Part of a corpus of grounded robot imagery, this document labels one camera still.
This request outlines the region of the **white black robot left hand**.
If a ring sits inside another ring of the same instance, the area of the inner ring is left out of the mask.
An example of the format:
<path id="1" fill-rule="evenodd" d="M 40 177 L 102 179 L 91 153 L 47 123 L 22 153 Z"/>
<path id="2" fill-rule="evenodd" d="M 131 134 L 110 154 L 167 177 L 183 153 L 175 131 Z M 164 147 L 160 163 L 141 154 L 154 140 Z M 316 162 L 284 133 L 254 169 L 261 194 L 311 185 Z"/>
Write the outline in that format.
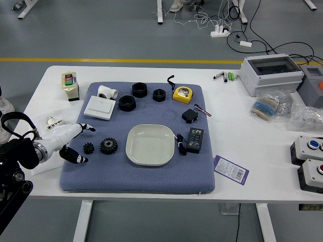
<path id="1" fill-rule="evenodd" d="M 34 141 L 33 146 L 38 155 L 39 162 L 44 163 L 49 160 L 55 151 L 59 151 L 59 155 L 70 163 L 80 164 L 88 162 L 88 158 L 67 147 L 67 144 L 84 130 L 95 132 L 95 128 L 89 124 L 67 124 L 54 127 L 41 139 Z"/>

